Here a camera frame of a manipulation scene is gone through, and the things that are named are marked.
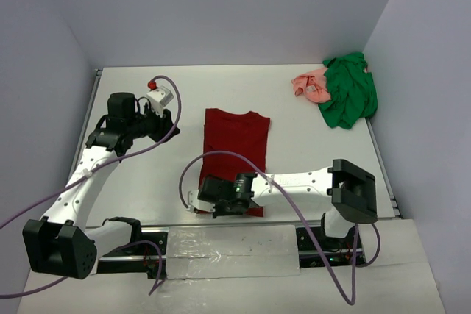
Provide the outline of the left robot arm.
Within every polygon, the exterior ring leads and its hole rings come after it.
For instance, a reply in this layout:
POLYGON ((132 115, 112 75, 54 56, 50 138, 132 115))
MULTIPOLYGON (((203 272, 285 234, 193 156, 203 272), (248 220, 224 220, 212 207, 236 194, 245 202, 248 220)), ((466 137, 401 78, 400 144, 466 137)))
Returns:
POLYGON ((120 247, 128 254, 144 245, 141 223, 134 218, 109 218, 97 229, 86 224, 109 176, 128 155, 134 140, 164 142, 179 134, 166 105, 174 96, 166 88, 149 91, 143 108, 132 93, 113 93, 88 136, 82 157, 65 190, 39 220, 29 220, 23 238, 34 272, 84 279, 96 261, 120 247))

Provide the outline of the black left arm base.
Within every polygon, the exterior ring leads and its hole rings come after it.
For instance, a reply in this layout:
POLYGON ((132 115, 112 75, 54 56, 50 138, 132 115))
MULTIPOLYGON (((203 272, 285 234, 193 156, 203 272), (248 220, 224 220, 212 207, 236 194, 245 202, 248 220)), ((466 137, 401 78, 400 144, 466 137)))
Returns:
POLYGON ((166 278, 166 248, 169 228, 144 227, 141 240, 155 243, 157 250, 149 244, 139 244, 125 249, 115 249, 103 256, 97 265, 98 274, 146 274, 148 279, 156 279, 161 265, 160 279, 166 278))

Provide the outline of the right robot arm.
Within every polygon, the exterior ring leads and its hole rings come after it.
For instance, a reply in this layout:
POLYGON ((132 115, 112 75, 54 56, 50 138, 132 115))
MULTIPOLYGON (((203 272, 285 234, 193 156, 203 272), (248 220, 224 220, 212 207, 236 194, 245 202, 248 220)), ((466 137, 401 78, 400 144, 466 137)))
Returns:
POLYGON ((355 225, 378 220, 375 176, 343 159, 301 173, 264 177, 248 172, 237 174, 233 181, 210 175, 198 190, 188 192, 188 202, 193 211, 217 218, 279 204, 286 200, 284 193, 295 204, 307 202, 321 213, 319 238, 329 249, 344 242, 355 225))

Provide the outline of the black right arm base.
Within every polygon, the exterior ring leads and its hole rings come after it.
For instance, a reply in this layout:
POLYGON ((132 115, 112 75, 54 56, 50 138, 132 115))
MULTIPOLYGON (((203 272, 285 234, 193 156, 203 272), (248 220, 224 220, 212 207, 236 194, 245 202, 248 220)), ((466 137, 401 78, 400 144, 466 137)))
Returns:
MULTIPOLYGON (((305 227, 301 223, 297 223, 294 226, 300 267, 323 268, 325 264, 305 227)), ((345 238, 328 238, 322 234, 319 226, 312 226, 311 231, 316 236, 331 267, 351 265, 353 260, 354 228, 350 229, 345 238)))

